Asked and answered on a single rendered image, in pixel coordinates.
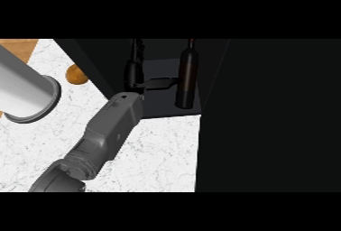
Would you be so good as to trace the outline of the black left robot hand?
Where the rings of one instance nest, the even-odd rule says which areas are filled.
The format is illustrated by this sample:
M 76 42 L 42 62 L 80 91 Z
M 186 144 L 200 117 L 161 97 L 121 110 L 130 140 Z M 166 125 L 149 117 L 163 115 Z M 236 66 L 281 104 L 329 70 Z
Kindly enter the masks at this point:
M 132 40 L 130 59 L 124 68 L 124 89 L 142 94 L 151 90 L 166 90 L 179 84 L 177 78 L 155 78 L 143 80 L 143 40 Z

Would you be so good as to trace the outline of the dark cabinet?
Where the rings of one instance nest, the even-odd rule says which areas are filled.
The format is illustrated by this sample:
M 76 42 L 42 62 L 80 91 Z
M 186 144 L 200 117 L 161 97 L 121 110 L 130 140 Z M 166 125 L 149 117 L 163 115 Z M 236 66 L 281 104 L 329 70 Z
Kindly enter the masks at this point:
M 124 91 L 132 39 L 56 39 L 107 99 Z M 143 39 L 143 79 L 176 78 L 188 39 Z M 198 86 L 192 109 L 174 105 L 176 87 L 143 94 L 143 118 L 200 115 L 225 57 L 229 39 L 197 39 Z

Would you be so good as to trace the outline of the dark wine bottle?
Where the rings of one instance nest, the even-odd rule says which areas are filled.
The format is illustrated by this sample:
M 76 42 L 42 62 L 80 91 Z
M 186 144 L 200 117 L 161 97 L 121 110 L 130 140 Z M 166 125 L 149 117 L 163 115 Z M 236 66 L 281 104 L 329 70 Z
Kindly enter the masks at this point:
M 179 85 L 174 105 L 182 109 L 194 107 L 195 89 L 198 81 L 198 52 L 195 39 L 188 40 L 188 47 L 182 53 L 179 66 Z

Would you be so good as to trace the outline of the orange-brown bread roll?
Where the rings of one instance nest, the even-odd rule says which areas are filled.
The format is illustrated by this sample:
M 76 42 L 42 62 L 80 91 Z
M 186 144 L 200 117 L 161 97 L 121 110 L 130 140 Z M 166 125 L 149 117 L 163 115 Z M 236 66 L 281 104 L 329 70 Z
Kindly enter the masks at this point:
M 68 68 L 65 78 L 67 81 L 74 85 L 83 85 L 89 82 L 89 77 L 76 64 Z

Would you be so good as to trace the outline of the grey metal cylinder pot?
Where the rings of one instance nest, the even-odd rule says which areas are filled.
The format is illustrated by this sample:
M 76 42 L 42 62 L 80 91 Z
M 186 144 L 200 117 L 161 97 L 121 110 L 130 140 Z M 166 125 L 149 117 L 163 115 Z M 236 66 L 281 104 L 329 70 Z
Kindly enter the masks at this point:
M 18 124 L 40 120 L 62 96 L 59 81 L 42 75 L 0 45 L 0 111 Z

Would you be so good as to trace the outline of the brown wooden cutting board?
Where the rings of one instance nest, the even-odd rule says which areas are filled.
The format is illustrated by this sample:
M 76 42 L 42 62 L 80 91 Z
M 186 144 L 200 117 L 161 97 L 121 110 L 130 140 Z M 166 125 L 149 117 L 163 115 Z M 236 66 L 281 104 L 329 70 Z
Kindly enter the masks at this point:
M 36 86 L 24 79 L 33 71 L 28 61 L 36 45 L 37 39 L 0 39 L 0 111 L 17 117 L 42 109 L 30 96 Z

